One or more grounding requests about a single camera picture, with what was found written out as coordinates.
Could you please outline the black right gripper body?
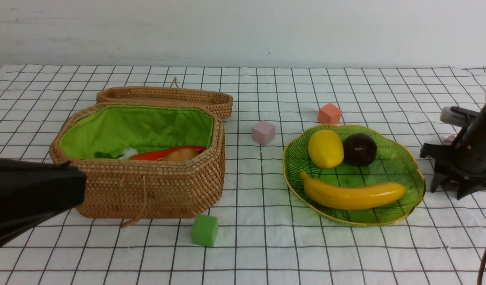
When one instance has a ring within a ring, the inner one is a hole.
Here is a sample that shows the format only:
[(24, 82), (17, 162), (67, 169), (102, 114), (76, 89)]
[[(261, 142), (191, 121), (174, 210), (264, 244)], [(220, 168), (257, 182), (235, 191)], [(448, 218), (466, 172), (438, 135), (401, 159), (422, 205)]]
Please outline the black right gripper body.
[(457, 199), (486, 190), (486, 106), (479, 112), (446, 106), (440, 120), (460, 132), (451, 145), (423, 144), (421, 158), (435, 161), (431, 192), (454, 189)]

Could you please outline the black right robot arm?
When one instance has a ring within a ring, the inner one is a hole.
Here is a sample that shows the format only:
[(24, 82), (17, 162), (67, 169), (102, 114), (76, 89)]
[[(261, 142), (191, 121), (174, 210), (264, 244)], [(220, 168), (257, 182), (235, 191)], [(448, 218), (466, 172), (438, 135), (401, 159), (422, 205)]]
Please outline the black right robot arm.
[(455, 190), (457, 199), (486, 190), (486, 95), (478, 112), (457, 106), (442, 109), (440, 119), (458, 126), (450, 144), (422, 145), (419, 156), (435, 161), (431, 192)]

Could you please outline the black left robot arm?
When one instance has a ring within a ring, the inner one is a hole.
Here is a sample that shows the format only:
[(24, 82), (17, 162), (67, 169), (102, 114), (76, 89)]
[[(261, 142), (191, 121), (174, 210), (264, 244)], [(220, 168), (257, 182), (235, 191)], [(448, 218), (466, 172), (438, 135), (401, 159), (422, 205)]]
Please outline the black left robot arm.
[(0, 248), (84, 201), (86, 174), (70, 162), (0, 158)]

